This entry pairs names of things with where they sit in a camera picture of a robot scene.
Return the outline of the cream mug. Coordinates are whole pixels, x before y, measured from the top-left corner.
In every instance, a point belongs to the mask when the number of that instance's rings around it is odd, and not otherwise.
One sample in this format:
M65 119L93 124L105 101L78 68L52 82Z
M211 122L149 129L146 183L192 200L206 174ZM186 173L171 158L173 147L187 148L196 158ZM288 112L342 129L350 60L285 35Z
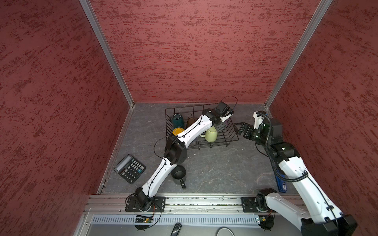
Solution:
M200 137L205 138L205 140L209 143L213 143L217 140L218 137L218 131L216 128L213 126L209 128L205 134L201 134Z

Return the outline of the teal green cup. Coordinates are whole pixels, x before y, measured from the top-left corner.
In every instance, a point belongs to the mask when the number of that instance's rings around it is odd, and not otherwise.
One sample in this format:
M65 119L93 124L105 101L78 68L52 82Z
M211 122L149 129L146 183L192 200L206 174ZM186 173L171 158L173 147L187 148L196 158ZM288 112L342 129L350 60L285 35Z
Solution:
M184 129L185 128L184 118L181 114L178 114L178 113L174 114L171 121L172 121L174 129L176 129L176 128Z

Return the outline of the yellow mug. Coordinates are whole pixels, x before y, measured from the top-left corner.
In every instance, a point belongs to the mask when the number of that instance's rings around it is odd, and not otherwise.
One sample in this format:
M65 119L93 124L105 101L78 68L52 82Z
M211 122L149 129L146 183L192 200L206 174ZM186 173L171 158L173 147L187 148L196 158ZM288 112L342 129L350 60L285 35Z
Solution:
M172 131L172 134L174 136L178 136L179 134L181 134L182 132L184 132L185 130L181 127L178 127L178 128L175 128L173 131Z

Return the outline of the olive glass cup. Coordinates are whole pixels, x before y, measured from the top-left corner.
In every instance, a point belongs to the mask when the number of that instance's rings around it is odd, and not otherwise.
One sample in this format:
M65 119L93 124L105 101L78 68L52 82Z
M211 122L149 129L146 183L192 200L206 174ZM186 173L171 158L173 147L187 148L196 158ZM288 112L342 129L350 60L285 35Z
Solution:
M191 125L193 125L195 122L195 119L194 118L189 118L187 120L187 128L189 128Z

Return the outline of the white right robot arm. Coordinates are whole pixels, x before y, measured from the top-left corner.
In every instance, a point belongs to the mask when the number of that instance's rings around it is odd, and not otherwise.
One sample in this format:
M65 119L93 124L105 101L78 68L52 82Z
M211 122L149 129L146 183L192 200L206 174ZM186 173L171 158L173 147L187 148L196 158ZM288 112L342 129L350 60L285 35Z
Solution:
M277 212L304 236L351 236L357 222L344 214L326 195L306 167L296 148L283 140L282 124L265 112L254 113L255 124L237 123L237 132L255 145L261 145L270 160L275 176L292 183L306 210L286 200L272 188L258 192L255 208L260 212Z

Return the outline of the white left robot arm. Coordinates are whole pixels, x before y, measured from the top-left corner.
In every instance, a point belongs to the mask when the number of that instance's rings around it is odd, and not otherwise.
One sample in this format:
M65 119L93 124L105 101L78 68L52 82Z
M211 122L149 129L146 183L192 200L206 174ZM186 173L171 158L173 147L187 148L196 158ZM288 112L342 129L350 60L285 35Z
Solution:
M189 128L185 129L177 136L172 134L164 137L166 145L160 165L149 180L144 185L137 188L134 193L136 202L139 204L142 211L147 211L150 208L159 187L170 172L186 160L189 145L202 133L224 123L233 114L233 109L221 101L213 109L208 108L202 110L201 116L199 116Z

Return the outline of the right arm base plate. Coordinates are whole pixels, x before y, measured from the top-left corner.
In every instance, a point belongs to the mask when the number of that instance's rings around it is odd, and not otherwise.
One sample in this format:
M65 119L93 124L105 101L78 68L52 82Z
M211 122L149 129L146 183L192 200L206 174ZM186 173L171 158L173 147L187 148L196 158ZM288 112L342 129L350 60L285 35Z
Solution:
M255 197L241 197L241 206L244 213L264 213L257 208Z

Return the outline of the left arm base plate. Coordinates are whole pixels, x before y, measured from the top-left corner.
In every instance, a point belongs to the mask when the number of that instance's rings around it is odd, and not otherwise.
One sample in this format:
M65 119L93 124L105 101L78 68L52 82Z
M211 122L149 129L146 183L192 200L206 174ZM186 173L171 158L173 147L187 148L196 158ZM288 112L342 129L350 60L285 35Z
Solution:
M131 196L127 198L125 212L164 212L165 202L165 197L154 197L141 206L137 199Z

